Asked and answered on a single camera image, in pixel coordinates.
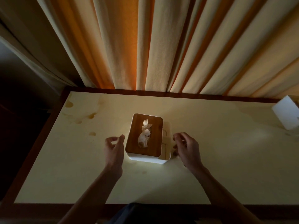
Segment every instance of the table top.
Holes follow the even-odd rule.
[[[299,203],[299,142],[273,104],[71,92],[15,203],[74,203],[104,167],[104,139],[128,137],[135,113],[159,116],[200,144],[203,164],[243,204]],[[209,204],[179,158],[133,161],[107,203]]]

